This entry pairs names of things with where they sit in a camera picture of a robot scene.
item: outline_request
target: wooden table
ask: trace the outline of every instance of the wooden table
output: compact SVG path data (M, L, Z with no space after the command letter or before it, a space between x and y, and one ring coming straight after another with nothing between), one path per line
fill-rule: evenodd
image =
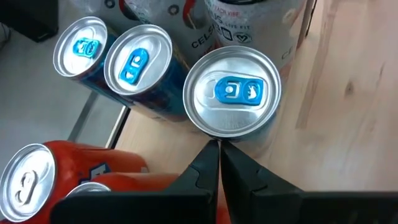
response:
M318 1L275 139L255 160L304 190L398 190L397 9L396 0ZM151 171L182 172L208 140L132 112L116 148Z

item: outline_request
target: gray floor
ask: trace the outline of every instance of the gray floor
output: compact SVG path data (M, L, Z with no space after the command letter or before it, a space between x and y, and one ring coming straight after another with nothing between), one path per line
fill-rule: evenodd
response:
M59 0L59 4L60 35L83 15L66 0ZM11 41L0 51L0 172L26 144L68 139L88 99L89 89L53 69L57 39L36 44L13 32ZM78 142L104 146L121 109L118 103L99 97Z

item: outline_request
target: can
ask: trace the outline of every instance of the can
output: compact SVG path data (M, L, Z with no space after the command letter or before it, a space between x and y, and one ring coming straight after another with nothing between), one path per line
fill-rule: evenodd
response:
M165 29L190 67L218 47L203 0L126 0L126 3L141 22Z
M231 142L264 142L281 96L278 70L260 51L243 46L216 49L191 69L183 102L203 132Z
M182 89L188 67L168 33L159 26L139 25L121 35L104 63L105 80L150 118L153 114L178 126L194 128L185 113Z
M50 223L52 207L76 186L107 172L147 172L141 156L68 141L29 144L0 178L0 211L12 222Z
M137 173L108 173L95 177L91 182L87 182L75 187L69 194L77 192L93 191L160 191L170 186L177 178L178 174L137 174Z
M104 79L105 56L115 40L116 34L101 19L84 17L61 34L54 48L53 64L61 76L129 106L108 88Z
M205 0L223 46L267 55L286 83L303 21L305 0Z

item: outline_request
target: metal lid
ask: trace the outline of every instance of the metal lid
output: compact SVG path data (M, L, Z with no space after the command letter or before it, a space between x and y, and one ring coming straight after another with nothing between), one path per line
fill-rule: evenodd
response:
M75 77L88 71L103 54L108 38L105 23L93 16L70 25L54 48L53 64L64 77Z
M171 38L162 28L133 27L115 41L106 56L106 83L120 95L146 91L167 71L172 52Z
M55 172L55 159L46 146L30 144L19 150L0 179L1 213L12 222L34 216L52 193Z
M243 46L223 47L202 57L183 89L189 118L219 138L242 136L263 126L275 113L280 96L275 65Z
M78 192L110 192L111 189L103 184L97 182L87 182L80 184L69 192L67 196L73 195Z

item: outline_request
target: pull tab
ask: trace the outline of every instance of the pull tab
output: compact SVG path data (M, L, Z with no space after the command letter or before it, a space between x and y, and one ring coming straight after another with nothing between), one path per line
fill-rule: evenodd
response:
M218 80L215 95L220 103L258 106L263 89L261 79L229 76Z
M19 206L26 205L30 202L36 183L37 174L33 170L26 172L22 176L20 189L16 193L16 200Z
M73 45L73 53L77 56L93 58L100 45L98 40L80 38Z
M148 51L138 48L131 52L126 64L120 72L119 78L131 85L136 84L138 78L149 60Z

